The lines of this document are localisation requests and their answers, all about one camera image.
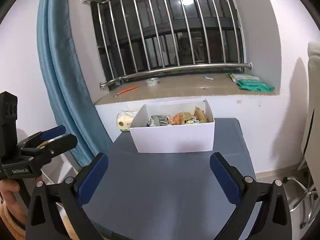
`human hand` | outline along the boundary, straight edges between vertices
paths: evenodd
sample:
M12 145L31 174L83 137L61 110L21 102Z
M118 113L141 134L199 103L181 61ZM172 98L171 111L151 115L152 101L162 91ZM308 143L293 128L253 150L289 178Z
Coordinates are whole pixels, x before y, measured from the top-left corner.
M35 184L42 178L38 177L35 179ZM14 196L14 192L19 192L20 186L18 182L12 179L3 179L0 181L0 192L2 195L2 200L5 201L10 213L22 224L27 221L27 216L20 207L18 201Z

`baseboard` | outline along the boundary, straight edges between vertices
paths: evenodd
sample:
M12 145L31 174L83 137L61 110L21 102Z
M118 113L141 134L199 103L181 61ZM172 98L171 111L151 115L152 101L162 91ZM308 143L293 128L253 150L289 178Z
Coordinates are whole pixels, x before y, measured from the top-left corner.
M266 177L271 177L271 176L277 176L281 175L283 173L296 170L299 167L300 163L297 163L295 165L287 166L278 170L273 170L273 171L264 171L264 172L258 172L256 173L256 179L261 179L261 178L266 178Z

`gray table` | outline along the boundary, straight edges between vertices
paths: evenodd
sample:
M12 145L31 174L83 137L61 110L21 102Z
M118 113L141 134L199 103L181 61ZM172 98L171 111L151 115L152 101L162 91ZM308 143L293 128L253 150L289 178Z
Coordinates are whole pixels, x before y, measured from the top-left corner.
M212 152L138 153L130 133L123 132L107 152L105 176L83 206L88 217L134 240L213 240L235 205L210 169L211 154L219 151L243 176L255 177L238 120L215 121ZM259 208L257 203L240 239L247 238Z

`toilet paper roll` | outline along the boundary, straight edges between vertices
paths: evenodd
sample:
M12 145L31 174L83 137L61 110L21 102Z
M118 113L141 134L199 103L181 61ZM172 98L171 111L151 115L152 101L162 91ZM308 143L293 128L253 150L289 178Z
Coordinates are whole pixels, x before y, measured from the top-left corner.
M146 82L148 84L148 87L153 87L160 83L158 78L149 78L146 80Z
M136 111L121 111L117 115L117 125L121 132L129 132L129 127L136 114Z

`window sill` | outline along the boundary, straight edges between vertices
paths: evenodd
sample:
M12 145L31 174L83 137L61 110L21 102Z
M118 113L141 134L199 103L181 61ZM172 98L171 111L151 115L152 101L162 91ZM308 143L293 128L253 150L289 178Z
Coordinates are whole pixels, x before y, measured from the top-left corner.
M160 83L153 87L148 87L145 80L124 84L123 86L118 87L111 93L98 100L95 105L168 97L212 95L274 96L279 94L279 92L275 90L273 90L272 92L255 92L241 90L239 89L238 85L236 85L226 74L205 74L205 76L214 79L208 80L204 78L204 74L197 74L159 78ZM114 94L134 86L139 87L137 89L123 93L118 97L113 97Z

